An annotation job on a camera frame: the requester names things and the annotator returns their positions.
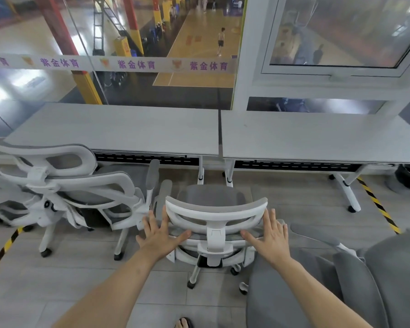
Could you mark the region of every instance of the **office chair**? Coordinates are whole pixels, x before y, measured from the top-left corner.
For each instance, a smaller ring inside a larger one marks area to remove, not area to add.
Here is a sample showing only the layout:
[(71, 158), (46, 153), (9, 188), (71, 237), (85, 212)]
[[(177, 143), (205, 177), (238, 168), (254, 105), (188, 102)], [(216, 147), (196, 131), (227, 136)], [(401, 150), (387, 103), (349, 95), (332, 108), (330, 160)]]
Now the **office chair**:
[(267, 206), (267, 198), (257, 198), (247, 203), (244, 195), (225, 185), (190, 185), (179, 193), (177, 199), (169, 196), (172, 182), (164, 180), (158, 196), (156, 216), (161, 218), (162, 206), (172, 225), (171, 236), (178, 236), (190, 229), (192, 235), (167, 258), (175, 263), (181, 260), (195, 266), (188, 281), (188, 288), (196, 285), (200, 268), (231, 266), (237, 275), (240, 264), (244, 267), (254, 260), (255, 249), (240, 235), (247, 229), (255, 237), (262, 237), (261, 218)]
[(23, 226), (30, 231), (34, 224), (45, 227), (44, 236), (39, 246), (42, 257), (51, 254), (48, 248), (52, 241), (55, 224), (60, 220), (48, 200), (23, 190), (13, 182), (0, 175), (0, 219), (8, 226)]
[[(292, 258), (372, 327), (410, 328), (410, 231), (354, 251), (316, 228), (293, 223), (290, 229), (338, 251), (331, 262), (290, 248)], [(248, 328), (311, 327), (287, 284), (260, 256), (249, 280), (246, 323)]]
[(0, 174), (42, 194), (72, 226), (122, 229), (114, 259), (123, 258), (128, 229), (142, 229), (141, 219), (152, 208), (159, 160), (150, 165), (113, 164), (96, 170), (93, 152), (83, 145), (31, 148), (0, 143), (0, 151), (13, 155), (17, 166), (27, 172), (16, 175), (2, 168)]

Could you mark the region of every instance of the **sandal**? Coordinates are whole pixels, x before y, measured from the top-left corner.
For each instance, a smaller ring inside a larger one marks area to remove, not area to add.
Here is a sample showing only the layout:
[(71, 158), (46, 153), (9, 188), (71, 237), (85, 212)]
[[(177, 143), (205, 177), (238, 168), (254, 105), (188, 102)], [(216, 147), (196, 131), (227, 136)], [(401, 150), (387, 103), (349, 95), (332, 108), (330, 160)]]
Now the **sandal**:
[(191, 322), (190, 318), (182, 317), (178, 321), (181, 321), (182, 319), (185, 319), (185, 321), (187, 322), (187, 328), (194, 328), (193, 323)]

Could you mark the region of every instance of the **gray tile floor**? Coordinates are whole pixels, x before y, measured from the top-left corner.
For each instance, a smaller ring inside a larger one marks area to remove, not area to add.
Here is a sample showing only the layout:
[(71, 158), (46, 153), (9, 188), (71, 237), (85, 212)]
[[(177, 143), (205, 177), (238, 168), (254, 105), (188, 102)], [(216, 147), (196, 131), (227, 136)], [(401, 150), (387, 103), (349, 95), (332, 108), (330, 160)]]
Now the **gray tile floor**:
[[(172, 195), (194, 184), (195, 171), (162, 170), (161, 180), (174, 181)], [(260, 185), (286, 222), (314, 225), (335, 234), (351, 248), (368, 247), (393, 236), (386, 220), (378, 212), (357, 182), (352, 188), (361, 204), (361, 212), (351, 214), (347, 202), (325, 174), (235, 172), (235, 187), (251, 200), (250, 188)], [(364, 176), (369, 187), (401, 229), (410, 228), (410, 196), (388, 190), (383, 176)], [(206, 171), (205, 182), (224, 184), (221, 172)], [(0, 226), (0, 248), (11, 236), (12, 228)], [(0, 262), (0, 327), (50, 327), (72, 304), (106, 279), (121, 263), (113, 260), (118, 232), (73, 229), (61, 223), (56, 229), (54, 254), (41, 258), (38, 245), (43, 230), (23, 233)], [(292, 246), (306, 248), (328, 257), (332, 251), (323, 244), (290, 235)], [(133, 232), (126, 248), (127, 260), (137, 250)], [(188, 264), (160, 261), (151, 272), (128, 327), (171, 328), (181, 316), (189, 316), (197, 328), (245, 327), (246, 298), (238, 284), (247, 281), (249, 268), (238, 276), (225, 270), (201, 272), (196, 287), (187, 288), (192, 272)]]

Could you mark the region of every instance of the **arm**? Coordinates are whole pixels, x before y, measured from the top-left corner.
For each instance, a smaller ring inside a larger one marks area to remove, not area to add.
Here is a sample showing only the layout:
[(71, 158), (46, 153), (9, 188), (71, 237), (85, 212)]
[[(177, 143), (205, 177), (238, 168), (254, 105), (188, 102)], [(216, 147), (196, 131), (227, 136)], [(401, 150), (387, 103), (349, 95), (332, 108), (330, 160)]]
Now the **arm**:
[(153, 212), (143, 218), (146, 239), (136, 236), (140, 249), (106, 281), (70, 308), (53, 328), (126, 327), (138, 295), (153, 265), (191, 236), (183, 232), (177, 238), (168, 234), (168, 216), (158, 227)]
[(275, 210), (263, 215), (264, 237), (260, 241), (247, 231), (241, 235), (275, 268), (290, 287), (301, 308), (316, 328), (371, 328), (352, 309), (312, 277), (290, 257), (287, 225), (276, 221)]

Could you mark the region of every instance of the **hazard tape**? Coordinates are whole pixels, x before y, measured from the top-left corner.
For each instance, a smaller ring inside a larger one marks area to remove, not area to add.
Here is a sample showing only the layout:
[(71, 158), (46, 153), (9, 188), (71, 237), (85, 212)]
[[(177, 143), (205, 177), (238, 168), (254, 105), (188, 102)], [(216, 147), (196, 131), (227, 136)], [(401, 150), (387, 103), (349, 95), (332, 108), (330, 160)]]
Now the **hazard tape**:
[(3, 256), (5, 255), (5, 253), (7, 251), (9, 251), (9, 249), (11, 248), (12, 244), (15, 242), (16, 238), (18, 237), (18, 235), (20, 233), (22, 233), (23, 227), (18, 228), (11, 236), (10, 239), (8, 239), (8, 241), (6, 242), (5, 246), (3, 246), (3, 248), (0, 250), (0, 260), (3, 258)]
[(389, 226), (392, 228), (392, 230), (398, 235), (401, 233), (401, 229), (398, 228), (398, 226), (395, 224), (393, 219), (390, 217), (389, 213), (386, 212), (386, 209), (383, 207), (383, 205), (379, 202), (379, 200), (376, 198), (376, 196), (373, 194), (372, 190), (370, 187), (366, 185), (366, 183), (360, 178), (357, 178), (357, 181), (363, 186), (365, 189), (366, 193), (369, 195), (369, 197), (372, 199), (373, 203), (375, 206), (377, 206), (378, 210), (381, 212), (381, 214), (384, 216), (384, 218), (388, 221)]

